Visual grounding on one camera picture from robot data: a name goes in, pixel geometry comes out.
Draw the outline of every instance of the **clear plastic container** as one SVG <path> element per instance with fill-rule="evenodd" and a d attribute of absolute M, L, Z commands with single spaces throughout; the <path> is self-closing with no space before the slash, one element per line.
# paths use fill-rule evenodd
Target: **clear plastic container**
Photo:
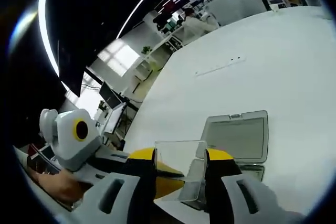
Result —
<path fill-rule="evenodd" d="M 163 177 L 181 180 L 184 186 L 162 198 L 168 201 L 193 201 L 198 198 L 205 177 L 206 142 L 156 142 L 156 169 Z M 171 173 L 160 173 L 159 163 L 168 166 Z"/>

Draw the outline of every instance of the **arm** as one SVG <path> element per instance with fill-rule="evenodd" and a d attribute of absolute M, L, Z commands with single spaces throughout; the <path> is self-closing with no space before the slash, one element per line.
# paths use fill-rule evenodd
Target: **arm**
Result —
<path fill-rule="evenodd" d="M 217 29 L 216 26 L 214 26 L 214 25 L 210 25 L 210 24 L 205 23 L 205 22 L 203 22 L 203 21 L 200 21 L 200 20 L 197 19 L 197 18 L 193 18 L 193 19 L 192 19 L 192 25 L 195 26 L 195 27 L 198 27 L 198 28 L 200 28 L 200 29 L 202 29 L 202 30 L 205 30 L 205 31 L 207 31 L 207 32 L 211 32 L 211 31 L 214 31 L 214 30 Z"/>
<path fill-rule="evenodd" d="M 17 148 L 14 149 L 24 170 L 53 198 L 61 202 L 75 202 L 83 196 L 85 190 L 70 172 L 63 169 L 55 175 L 38 173 L 28 166 L 27 163 L 30 159 L 28 154 Z"/>

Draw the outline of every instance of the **cable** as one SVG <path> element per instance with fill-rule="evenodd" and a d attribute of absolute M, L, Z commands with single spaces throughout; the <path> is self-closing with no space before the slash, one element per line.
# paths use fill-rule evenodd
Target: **cable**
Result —
<path fill-rule="evenodd" d="M 117 99 L 121 102 L 121 103 L 126 103 L 127 106 L 129 106 L 131 109 L 135 110 L 136 112 L 139 110 L 139 108 L 137 108 L 134 104 L 132 104 L 130 102 L 130 100 L 137 102 L 137 103 L 142 103 L 139 101 L 136 101 L 134 99 L 129 99 L 128 97 L 122 96 L 120 94 L 117 94 L 112 88 L 110 88 L 110 90 L 112 91 L 112 93 L 114 94 L 114 96 L 117 97 Z"/>
<path fill-rule="evenodd" d="M 88 89 L 88 90 L 93 90 L 93 91 L 99 91 L 99 89 L 91 89 L 91 88 L 86 88 L 86 87 L 83 87 L 84 89 Z"/>
<path fill-rule="evenodd" d="M 54 165 L 34 144 L 31 144 L 32 148 L 38 155 L 47 162 L 50 166 L 52 166 L 55 170 L 61 171 L 56 165 Z"/>
<path fill-rule="evenodd" d="M 128 119 L 128 116 L 127 116 L 127 106 L 125 108 L 125 114 L 126 114 L 126 119 L 125 119 L 125 135 L 124 135 L 124 138 L 125 138 L 125 136 L 127 134 L 127 119 Z"/>
<path fill-rule="evenodd" d="M 82 86 L 87 86 L 87 87 L 93 88 L 93 89 L 100 89 L 100 87 L 93 87 L 93 86 L 90 86 L 90 85 L 87 85 L 87 84 L 82 84 Z"/>
<path fill-rule="evenodd" d="M 91 89 L 91 90 L 99 90 L 99 89 L 93 89 L 93 88 L 89 88 L 89 87 L 85 87 L 85 86 L 82 86 L 84 89 Z"/>
<path fill-rule="evenodd" d="M 131 99 L 131 98 L 128 98 L 128 99 L 130 99 L 131 101 L 136 102 L 136 103 L 142 103 L 142 102 L 140 102 L 140 101 L 137 101 L 137 100 L 134 100 L 134 99 Z"/>

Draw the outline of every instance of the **white tabletop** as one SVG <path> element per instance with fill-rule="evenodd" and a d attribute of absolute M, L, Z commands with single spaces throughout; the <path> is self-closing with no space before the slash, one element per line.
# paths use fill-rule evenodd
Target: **white tabletop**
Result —
<path fill-rule="evenodd" d="M 171 56 L 141 105 L 124 150 L 199 140 L 209 116 L 266 110 L 263 182 L 281 207 L 307 214 L 336 168 L 335 80 L 335 28 L 320 8 L 245 18 Z M 158 205 L 183 222 L 208 220 L 179 202 Z"/>

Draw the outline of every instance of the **gray tray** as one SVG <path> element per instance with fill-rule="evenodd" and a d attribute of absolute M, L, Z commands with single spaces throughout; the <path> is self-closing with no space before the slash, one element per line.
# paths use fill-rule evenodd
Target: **gray tray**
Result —
<path fill-rule="evenodd" d="M 201 140 L 209 148 L 226 151 L 237 163 L 263 163 L 268 149 L 267 112 L 208 117 Z"/>

